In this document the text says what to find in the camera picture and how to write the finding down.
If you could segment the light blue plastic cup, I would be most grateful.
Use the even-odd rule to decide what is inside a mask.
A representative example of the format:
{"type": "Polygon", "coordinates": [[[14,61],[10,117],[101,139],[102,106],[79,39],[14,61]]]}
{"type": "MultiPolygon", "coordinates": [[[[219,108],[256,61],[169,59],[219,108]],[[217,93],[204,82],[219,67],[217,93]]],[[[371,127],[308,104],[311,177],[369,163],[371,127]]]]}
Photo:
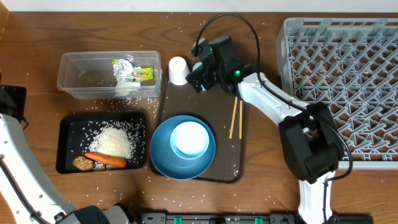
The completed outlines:
{"type": "Polygon", "coordinates": [[[194,64],[191,77],[193,79],[193,87],[197,93],[206,90],[205,87],[203,86],[204,83],[203,75],[204,75],[204,70],[202,63],[198,62],[194,64]]]}

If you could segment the white plastic cup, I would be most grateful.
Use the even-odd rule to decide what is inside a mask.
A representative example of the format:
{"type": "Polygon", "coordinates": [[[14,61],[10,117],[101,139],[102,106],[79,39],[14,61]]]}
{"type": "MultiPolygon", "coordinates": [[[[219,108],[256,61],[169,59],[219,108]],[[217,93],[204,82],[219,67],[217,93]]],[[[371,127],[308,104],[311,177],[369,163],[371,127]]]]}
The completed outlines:
{"type": "Polygon", "coordinates": [[[186,76],[190,73],[188,64],[183,57],[173,57],[169,61],[169,79],[174,85],[187,83],[186,76]]]}

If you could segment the light blue rice bowl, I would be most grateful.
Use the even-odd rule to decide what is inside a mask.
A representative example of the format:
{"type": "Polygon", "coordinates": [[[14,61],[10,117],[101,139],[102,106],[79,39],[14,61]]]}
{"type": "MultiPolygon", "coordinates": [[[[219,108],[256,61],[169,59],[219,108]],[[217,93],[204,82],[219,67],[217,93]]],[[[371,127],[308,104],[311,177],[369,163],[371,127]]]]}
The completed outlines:
{"type": "Polygon", "coordinates": [[[183,122],[172,131],[170,145],[173,152],[182,159],[196,159],[208,149],[210,135],[204,125],[194,122],[183,122]]]}

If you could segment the yellow green wrapper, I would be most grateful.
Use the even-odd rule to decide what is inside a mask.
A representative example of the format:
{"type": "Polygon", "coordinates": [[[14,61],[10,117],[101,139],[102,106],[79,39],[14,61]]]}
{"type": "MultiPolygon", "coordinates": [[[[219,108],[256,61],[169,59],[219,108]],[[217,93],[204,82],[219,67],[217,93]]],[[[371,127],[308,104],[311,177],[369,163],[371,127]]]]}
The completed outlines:
{"type": "Polygon", "coordinates": [[[154,79],[154,69],[134,67],[125,59],[113,59],[113,73],[118,82],[143,82],[154,79]]]}

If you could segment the dark blue plate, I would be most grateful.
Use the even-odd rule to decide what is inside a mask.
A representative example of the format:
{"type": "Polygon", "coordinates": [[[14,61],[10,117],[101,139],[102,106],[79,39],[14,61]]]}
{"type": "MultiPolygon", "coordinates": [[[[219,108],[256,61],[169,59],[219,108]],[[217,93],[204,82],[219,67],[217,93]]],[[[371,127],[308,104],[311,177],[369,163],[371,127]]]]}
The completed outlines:
{"type": "Polygon", "coordinates": [[[187,115],[174,116],[165,120],[155,130],[150,141],[150,158],[154,167],[164,176],[171,179],[187,180],[204,173],[215,157],[216,141],[212,130],[202,120],[187,115]],[[194,121],[204,125],[210,135],[210,143],[206,152],[196,159],[182,159],[172,150],[170,137],[177,125],[194,121]]]}

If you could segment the orange carrot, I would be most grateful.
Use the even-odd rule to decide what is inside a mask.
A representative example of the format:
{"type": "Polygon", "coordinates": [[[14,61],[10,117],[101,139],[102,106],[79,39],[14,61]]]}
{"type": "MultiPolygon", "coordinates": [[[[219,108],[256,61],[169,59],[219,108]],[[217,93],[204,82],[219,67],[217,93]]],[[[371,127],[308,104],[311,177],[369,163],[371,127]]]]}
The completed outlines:
{"type": "Polygon", "coordinates": [[[114,157],[114,156],[108,156],[104,154],[99,154],[95,152],[87,152],[85,153],[85,157],[92,159],[94,161],[101,162],[103,164],[109,165],[109,166],[114,166],[117,168],[126,168],[127,167],[127,160],[122,157],[114,157]]]}

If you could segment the brown food scrap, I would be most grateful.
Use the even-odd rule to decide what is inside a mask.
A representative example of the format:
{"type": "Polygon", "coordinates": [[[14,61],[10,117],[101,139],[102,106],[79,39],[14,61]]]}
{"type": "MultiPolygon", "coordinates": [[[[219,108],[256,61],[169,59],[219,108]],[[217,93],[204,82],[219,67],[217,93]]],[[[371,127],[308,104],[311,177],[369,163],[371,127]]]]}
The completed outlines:
{"type": "Polygon", "coordinates": [[[73,165],[80,171],[91,171],[94,168],[94,162],[85,156],[78,156],[73,160],[73,165]]]}

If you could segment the white paper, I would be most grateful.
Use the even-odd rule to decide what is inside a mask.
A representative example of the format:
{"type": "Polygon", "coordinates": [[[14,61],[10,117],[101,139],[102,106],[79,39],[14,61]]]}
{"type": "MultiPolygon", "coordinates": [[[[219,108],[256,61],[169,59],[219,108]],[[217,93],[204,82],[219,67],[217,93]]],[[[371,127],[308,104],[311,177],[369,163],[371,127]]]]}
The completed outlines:
{"type": "Polygon", "coordinates": [[[140,82],[118,82],[115,86],[115,97],[127,96],[131,91],[136,90],[141,86],[140,82]]]}

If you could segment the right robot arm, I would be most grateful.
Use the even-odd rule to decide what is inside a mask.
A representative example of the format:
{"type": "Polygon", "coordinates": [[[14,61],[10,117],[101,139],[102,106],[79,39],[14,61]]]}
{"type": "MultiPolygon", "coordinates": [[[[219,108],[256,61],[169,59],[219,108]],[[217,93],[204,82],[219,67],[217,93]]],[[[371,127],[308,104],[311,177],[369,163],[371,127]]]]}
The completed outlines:
{"type": "Polygon", "coordinates": [[[193,45],[201,64],[186,79],[196,92],[215,85],[255,106],[280,134],[285,163],[299,180],[298,214],[305,223],[328,223],[332,217],[329,181],[343,157],[329,108],[290,96],[251,64],[244,64],[228,35],[193,45]]]}

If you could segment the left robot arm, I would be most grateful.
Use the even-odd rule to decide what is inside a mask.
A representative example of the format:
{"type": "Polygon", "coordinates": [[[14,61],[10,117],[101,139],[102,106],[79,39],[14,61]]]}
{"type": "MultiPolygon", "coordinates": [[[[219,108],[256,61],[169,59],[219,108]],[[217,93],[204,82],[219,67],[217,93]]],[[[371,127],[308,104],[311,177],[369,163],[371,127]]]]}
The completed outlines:
{"type": "Polygon", "coordinates": [[[134,220],[116,204],[76,209],[53,185],[34,157],[20,122],[1,115],[1,194],[16,223],[128,224],[134,220]]]}

